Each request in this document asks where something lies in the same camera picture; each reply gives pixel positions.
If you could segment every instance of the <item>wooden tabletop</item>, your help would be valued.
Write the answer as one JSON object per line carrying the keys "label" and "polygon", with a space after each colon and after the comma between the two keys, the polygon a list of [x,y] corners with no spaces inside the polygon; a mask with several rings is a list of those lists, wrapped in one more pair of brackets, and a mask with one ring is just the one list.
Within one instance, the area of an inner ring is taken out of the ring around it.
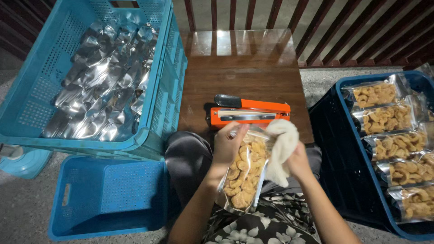
{"label": "wooden tabletop", "polygon": [[206,110],[216,94],[288,103],[300,140],[313,135],[291,31],[240,30],[181,34],[188,59],[178,130],[210,140]]}

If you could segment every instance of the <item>gray pants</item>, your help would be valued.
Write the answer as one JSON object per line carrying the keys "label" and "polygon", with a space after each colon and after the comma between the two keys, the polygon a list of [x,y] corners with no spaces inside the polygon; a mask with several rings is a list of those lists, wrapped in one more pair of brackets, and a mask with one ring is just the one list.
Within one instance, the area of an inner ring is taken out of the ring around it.
{"label": "gray pants", "polygon": [[[317,146],[306,148],[309,164],[316,179],[321,167],[321,149]],[[213,153],[207,141],[200,136],[179,131],[170,136],[165,155],[166,165],[172,184],[183,207],[185,207],[210,168]],[[283,188],[271,181],[265,181],[261,193],[302,192],[300,184],[288,178],[289,187]]]}

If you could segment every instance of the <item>white towel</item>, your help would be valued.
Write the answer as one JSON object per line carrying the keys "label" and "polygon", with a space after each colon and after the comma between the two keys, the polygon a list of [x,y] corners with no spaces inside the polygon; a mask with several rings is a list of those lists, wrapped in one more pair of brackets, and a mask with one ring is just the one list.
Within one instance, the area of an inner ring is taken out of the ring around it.
{"label": "white towel", "polygon": [[271,159],[267,166],[265,179],[274,183],[288,187],[287,177],[291,176],[285,161],[296,149],[299,141],[299,133],[295,125],[284,119],[272,121],[266,128],[266,131],[276,135],[276,143],[271,152]]}

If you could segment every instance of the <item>person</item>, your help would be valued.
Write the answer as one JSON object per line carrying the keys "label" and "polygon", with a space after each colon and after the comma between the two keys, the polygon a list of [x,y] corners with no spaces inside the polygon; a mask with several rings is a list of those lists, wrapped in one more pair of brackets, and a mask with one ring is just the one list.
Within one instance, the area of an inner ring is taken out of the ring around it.
{"label": "person", "polygon": [[323,243],[361,243],[318,183],[321,150],[299,142],[285,162],[293,176],[289,188],[264,182],[256,212],[238,216],[214,201],[218,185],[235,159],[249,126],[231,122],[209,144],[191,132],[168,139],[165,155],[172,183],[184,209],[168,238],[170,244],[301,244],[318,243],[313,222]]}

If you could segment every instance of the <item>blue plastic crate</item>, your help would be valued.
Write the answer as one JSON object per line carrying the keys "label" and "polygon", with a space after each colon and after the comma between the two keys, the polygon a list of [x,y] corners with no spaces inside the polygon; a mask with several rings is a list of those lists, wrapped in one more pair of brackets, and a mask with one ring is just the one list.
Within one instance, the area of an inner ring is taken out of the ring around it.
{"label": "blue plastic crate", "polygon": [[[0,142],[105,158],[160,161],[164,141],[178,127],[187,58],[170,0],[137,0],[114,8],[108,0],[58,0],[0,107]],[[56,108],[50,104],[72,66],[90,24],[134,15],[160,28],[138,132],[124,142],[39,138]]]}
{"label": "blue plastic crate", "polygon": [[168,182],[164,162],[69,156],[48,235],[67,241],[157,230],[168,218]]}
{"label": "blue plastic crate", "polygon": [[[347,220],[389,231],[413,241],[434,240],[434,222],[396,224],[355,124],[340,92],[343,86],[384,80],[393,73],[340,79],[309,109],[315,142],[322,150],[320,183]],[[410,87],[434,104],[434,82],[418,71],[406,71]]]}

